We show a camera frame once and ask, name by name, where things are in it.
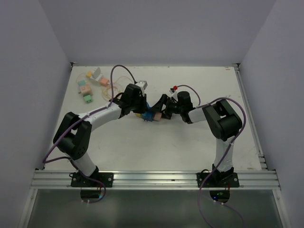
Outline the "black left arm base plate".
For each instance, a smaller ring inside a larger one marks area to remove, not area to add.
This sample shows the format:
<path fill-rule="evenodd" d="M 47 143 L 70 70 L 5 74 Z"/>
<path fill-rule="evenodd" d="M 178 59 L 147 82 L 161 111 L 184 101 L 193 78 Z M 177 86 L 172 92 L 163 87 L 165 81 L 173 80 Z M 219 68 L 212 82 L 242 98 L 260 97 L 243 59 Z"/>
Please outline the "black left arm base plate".
<path fill-rule="evenodd" d="M 97 181 L 104 184 L 106 188 L 111 188 L 113 186 L 114 174 L 112 172 L 99 172 L 94 176 L 84 177 L 79 172 L 73 172 L 69 174 L 71 178 L 71 187 L 85 187 L 85 188 L 94 188 L 101 187 L 102 185 Z"/>

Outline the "dark blue cube socket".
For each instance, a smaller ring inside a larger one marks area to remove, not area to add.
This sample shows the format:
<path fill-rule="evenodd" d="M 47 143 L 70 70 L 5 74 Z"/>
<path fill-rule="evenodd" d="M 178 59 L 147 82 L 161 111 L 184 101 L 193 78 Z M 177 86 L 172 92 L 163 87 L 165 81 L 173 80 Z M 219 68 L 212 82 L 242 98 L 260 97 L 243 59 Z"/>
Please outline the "dark blue cube socket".
<path fill-rule="evenodd" d="M 141 114 L 141 118 L 144 121 L 152 122 L 153 117 L 154 117 L 154 112 L 145 112 L 145 113 Z"/>

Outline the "pink cube socket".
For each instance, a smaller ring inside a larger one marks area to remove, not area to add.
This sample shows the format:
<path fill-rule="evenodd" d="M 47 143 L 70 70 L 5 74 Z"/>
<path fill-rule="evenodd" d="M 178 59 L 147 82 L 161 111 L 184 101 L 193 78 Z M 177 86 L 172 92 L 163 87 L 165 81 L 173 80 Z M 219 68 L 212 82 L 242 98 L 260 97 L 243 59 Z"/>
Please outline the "pink cube socket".
<path fill-rule="evenodd" d="M 88 85 L 88 84 L 85 84 L 85 85 L 83 85 L 83 86 L 80 86 L 80 87 L 79 87 L 79 90 L 80 90 L 80 94 L 81 94 L 82 96 L 87 96 L 87 95 L 92 95 L 92 94 L 93 94 L 93 93 L 92 93 L 92 88 L 91 88 L 91 86 Z"/>

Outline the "green plug adapter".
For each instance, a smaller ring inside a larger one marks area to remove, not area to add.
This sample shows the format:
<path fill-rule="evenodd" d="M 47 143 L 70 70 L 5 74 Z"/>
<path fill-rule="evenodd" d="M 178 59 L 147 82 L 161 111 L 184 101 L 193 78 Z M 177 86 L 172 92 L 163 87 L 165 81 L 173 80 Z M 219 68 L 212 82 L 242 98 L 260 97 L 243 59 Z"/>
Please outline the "green plug adapter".
<path fill-rule="evenodd" d="M 93 101 L 92 96 L 90 94 L 83 96 L 85 103 L 91 103 Z"/>

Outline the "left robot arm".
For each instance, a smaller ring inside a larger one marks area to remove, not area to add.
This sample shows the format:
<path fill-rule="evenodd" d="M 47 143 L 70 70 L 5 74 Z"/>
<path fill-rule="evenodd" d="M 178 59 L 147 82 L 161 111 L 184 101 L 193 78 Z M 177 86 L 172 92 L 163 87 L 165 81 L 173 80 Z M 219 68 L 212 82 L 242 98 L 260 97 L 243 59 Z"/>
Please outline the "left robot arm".
<path fill-rule="evenodd" d="M 87 186 L 92 187 L 101 181 L 99 169 L 87 152 L 91 133 L 130 112 L 142 114 L 147 111 L 146 87 L 146 81 L 129 84 L 121 95 L 117 95 L 98 109 L 82 114 L 69 112 L 64 116 L 53 143 L 69 157 L 71 164 L 82 174 L 82 181 Z"/>

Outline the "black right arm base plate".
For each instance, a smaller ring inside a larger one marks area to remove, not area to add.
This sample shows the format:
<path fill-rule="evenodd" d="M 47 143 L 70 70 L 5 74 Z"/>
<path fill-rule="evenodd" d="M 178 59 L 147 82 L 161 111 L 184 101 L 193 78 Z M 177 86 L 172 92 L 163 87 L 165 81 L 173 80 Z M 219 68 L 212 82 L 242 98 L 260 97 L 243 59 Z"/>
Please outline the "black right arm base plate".
<path fill-rule="evenodd" d="M 208 170 L 202 170 L 196 173 L 197 185 L 201 186 L 204 179 L 209 175 Z M 234 168 L 231 168 L 225 172 L 219 172 L 216 170 L 202 185 L 203 188 L 238 188 L 240 187 L 238 175 L 234 172 Z"/>

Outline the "pink brown plug adapter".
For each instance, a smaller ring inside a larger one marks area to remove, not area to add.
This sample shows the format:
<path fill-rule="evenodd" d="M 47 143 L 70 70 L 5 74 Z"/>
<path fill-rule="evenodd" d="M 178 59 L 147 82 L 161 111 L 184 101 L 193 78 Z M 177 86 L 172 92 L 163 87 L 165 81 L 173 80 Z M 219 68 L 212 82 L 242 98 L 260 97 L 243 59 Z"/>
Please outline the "pink brown plug adapter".
<path fill-rule="evenodd" d="M 153 120 L 154 121 L 160 121 L 161 117 L 162 117 L 161 113 L 155 113 L 154 116 L 153 116 Z"/>

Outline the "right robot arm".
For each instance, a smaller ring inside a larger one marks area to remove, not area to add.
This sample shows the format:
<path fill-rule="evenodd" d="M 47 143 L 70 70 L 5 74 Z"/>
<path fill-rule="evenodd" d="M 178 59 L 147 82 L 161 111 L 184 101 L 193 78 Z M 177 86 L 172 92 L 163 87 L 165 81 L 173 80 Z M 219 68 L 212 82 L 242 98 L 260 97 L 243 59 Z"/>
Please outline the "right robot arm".
<path fill-rule="evenodd" d="M 233 180 L 233 143 L 243 131 L 244 124 L 226 99 L 195 108 L 189 92 L 181 91 L 176 98 L 163 94 L 149 111 L 161 114 L 162 118 L 168 120 L 173 114 L 179 114 L 187 124 L 206 121 L 216 138 L 216 157 L 210 173 L 197 173 L 198 185 L 220 187 Z"/>

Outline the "light teal plug adapter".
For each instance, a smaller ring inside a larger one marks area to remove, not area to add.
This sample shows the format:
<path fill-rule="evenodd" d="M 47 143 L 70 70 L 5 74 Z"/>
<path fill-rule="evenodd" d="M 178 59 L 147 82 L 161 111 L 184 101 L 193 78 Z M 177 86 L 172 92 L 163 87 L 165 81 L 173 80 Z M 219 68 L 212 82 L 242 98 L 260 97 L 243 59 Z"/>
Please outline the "light teal plug adapter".
<path fill-rule="evenodd" d="M 82 87 L 82 86 L 85 86 L 86 85 L 86 81 L 85 80 L 81 80 L 81 81 L 78 81 L 78 87 Z"/>

